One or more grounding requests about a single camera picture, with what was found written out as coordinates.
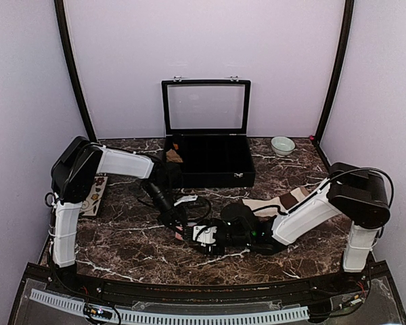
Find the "beige and brown sock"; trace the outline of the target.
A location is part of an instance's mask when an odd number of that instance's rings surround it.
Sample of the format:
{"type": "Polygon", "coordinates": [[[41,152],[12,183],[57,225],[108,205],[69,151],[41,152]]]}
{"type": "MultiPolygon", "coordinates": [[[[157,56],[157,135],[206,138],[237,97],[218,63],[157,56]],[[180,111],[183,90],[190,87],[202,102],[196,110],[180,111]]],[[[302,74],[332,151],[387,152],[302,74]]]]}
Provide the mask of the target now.
{"type": "Polygon", "coordinates": [[[251,208],[253,213],[260,218],[273,217],[278,215],[276,207],[269,207],[269,205],[280,206],[282,212],[286,212],[292,208],[295,204],[301,202],[309,195],[309,191],[304,187],[297,187],[288,193],[276,196],[271,200],[255,200],[255,199],[243,199],[244,205],[251,208]]]}

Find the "pink patterned sock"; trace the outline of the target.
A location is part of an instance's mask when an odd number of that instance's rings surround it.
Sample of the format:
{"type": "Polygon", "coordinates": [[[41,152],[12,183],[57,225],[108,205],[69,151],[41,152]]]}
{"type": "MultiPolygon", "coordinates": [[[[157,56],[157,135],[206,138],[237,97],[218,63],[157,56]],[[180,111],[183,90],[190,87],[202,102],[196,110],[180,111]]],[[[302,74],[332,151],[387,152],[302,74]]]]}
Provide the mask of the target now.
{"type": "Polygon", "coordinates": [[[178,240],[181,240],[181,241],[188,241],[189,240],[188,228],[182,227],[182,226],[176,226],[175,227],[175,238],[178,240]]]}

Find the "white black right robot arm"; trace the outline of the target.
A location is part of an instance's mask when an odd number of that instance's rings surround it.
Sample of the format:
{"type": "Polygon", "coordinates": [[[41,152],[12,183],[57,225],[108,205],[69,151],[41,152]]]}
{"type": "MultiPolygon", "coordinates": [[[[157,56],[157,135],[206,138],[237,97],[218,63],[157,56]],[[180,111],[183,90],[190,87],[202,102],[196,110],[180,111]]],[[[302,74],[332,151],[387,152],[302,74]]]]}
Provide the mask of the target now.
{"type": "Polygon", "coordinates": [[[351,221],[348,242],[342,256],[342,271],[332,279],[332,288],[347,293],[358,282],[367,256],[390,219],[394,194],[390,176],[380,169],[355,167],[337,162],[318,187],[300,202],[283,211],[274,204],[275,216],[261,222],[255,215],[260,208],[228,204],[218,219],[196,226],[192,239],[206,253],[222,255],[227,247],[246,247],[261,255],[284,251],[299,237],[323,222],[345,215],[351,221]]]}

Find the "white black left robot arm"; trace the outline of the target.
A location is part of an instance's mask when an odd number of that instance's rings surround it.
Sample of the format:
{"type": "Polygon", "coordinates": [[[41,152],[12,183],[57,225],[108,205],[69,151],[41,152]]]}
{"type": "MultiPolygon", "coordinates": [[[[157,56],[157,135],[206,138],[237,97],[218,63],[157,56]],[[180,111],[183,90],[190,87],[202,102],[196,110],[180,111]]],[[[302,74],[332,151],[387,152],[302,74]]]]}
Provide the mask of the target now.
{"type": "Polygon", "coordinates": [[[59,268],[76,263],[75,243],[80,215],[95,213],[106,186],[106,175],[140,179],[143,191],[160,213],[162,225],[182,234],[186,214],[171,193],[173,168],[154,156],[103,146],[78,136],[51,169],[51,192],[45,202],[52,208],[50,254],[59,268]]]}

